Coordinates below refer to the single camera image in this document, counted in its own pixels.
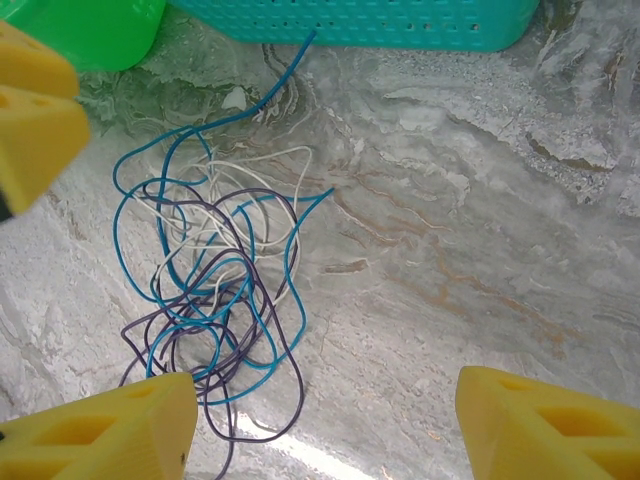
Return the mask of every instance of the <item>plastic crate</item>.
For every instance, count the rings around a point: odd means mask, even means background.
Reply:
[[[165,0],[0,0],[0,20],[54,49],[78,70],[124,70],[156,36]]]
[[[539,0],[169,0],[241,42],[493,52],[518,40]]]

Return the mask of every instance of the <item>green bowl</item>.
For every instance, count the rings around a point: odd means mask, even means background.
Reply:
[[[0,19],[80,71],[125,70],[151,48],[165,0],[0,0]]]

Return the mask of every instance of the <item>teal plastic basket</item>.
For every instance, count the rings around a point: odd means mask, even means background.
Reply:
[[[241,42],[495,52],[527,29],[539,0],[170,0]]]

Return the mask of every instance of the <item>electrical wire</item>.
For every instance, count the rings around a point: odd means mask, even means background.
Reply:
[[[333,189],[317,196],[300,196],[304,176],[313,160],[313,152],[307,146],[254,158],[220,160],[201,133],[260,112],[287,82],[314,37],[315,32],[312,32],[284,75],[253,107],[209,124],[185,126],[167,132],[124,155],[113,170],[114,186],[123,195],[113,223],[116,255],[133,289],[156,306],[152,313],[122,329],[121,336],[134,352],[134,358],[127,366],[120,385],[127,382],[136,365],[143,367],[146,377],[189,371],[194,379],[198,403],[204,409],[210,428],[228,442],[227,457],[216,479],[222,478],[228,470],[236,443],[275,440],[286,434],[300,416],[304,384],[292,353],[307,325],[306,311],[294,283],[302,254],[299,230]],[[159,177],[140,182],[128,190],[120,184],[120,170],[128,160],[176,135],[177,139],[165,155]],[[169,166],[175,152],[194,135],[205,153],[169,177]],[[260,175],[245,166],[298,152],[306,153],[307,161],[290,197],[278,193]],[[245,186],[246,179],[252,185]],[[148,291],[134,280],[121,247],[119,223],[125,206],[131,202],[155,218],[164,256],[151,276]],[[310,205],[298,216],[301,203]],[[274,207],[284,214],[288,225],[285,233],[276,235],[275,239],[271,238],[272,226],[278,223],[271,213]],[[274,293],[268,288],[269,282],[265,281],[260,265],[280,256],[282,277]],[[181,266],[185,265],[187,273],[180,275]],[[279,315],[279,305],[289,294],[300,316],[293,339],[287,338]],[[249,326],[241,323],[247,319]],[[138,330],[142,330],[141,345],[134,340]],[[198,361],[195,366],[182,367],[180,342],[202,335],[209,338],[209,359]],[[266,360],[251,356],[258,344],[267,347]],[[291,419],[269,438],[237,436],[232,403],[258,389],[285,361],[291,365],[298,384],[298,402]],[[249,387],[237,389],[233,381],[243,366],[259,372],[260,378]],[[216,425],[211,415],[211,409],[217,406],[223,406],[225,410],[226,433]]]

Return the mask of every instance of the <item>gray marble floor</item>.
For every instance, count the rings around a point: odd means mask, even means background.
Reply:
[[[312,47],[260,121],[208,134],[228,155],[309,145],[305,194],[336,188],[302,233],[303,414],[279,442],[240,446],[228,479],[470,479],[464,365],[640,406],[640,49],[634,2],[610,7],[585,0],[567,31],[538,18],[494,55]],[[617,30],[594,22],[605,11]],[[149,306],[113,252],[117,158],[232,113],[229,95],[255,100],[295,52],[170,10],[143,64],[83,77],[91,144],[0,231],[0,419],[113,388],[130,359],[119,330]],[[161,156],[125,177],[157,174]],[[284,192],[301,168],[256,165]],[[152,225],[128,216],[122,231],[148,277]],[[293,387],[282,369],[241,403],[241,428],[282,425]],[[212,478],[224,454],[200,422],[187,478]]]

